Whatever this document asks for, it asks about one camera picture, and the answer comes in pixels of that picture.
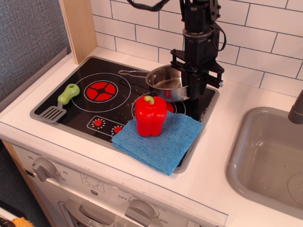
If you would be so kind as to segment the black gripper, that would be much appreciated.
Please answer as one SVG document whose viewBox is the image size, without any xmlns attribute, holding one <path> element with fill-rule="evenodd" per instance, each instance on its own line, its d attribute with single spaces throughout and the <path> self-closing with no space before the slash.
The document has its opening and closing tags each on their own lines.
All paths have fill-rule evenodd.
<svg viewBox="0 0 303 227">
<path fill-rule="evenodd" d="M 173 68 L 181 71 L 182 87 L 189 85 L 189 99 L 198 99 L 204 94 L 206 85 L 223 86 L 224 69 L 216 62 L 219 48 L 219 30 L 200 33 L 183 31 L 184 50 L 172 50 Z"/>
</svg>

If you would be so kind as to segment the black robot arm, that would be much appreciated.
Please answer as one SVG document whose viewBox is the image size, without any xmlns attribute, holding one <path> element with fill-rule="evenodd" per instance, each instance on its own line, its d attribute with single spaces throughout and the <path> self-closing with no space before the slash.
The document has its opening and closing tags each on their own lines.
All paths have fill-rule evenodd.
<svg viewBox="0 0 303 227">
<path fill-rule="evenodd" d="M 223 29 L 216 23 L 221 6 L 216 0 L 181 0 L 184 49 L 171 50 L 172 61 L 145 76 L 146 84 L 167 102 L 196 100 L 207 85 L 223 86 L 224 68 L 216 62 Z"/>
</svg>

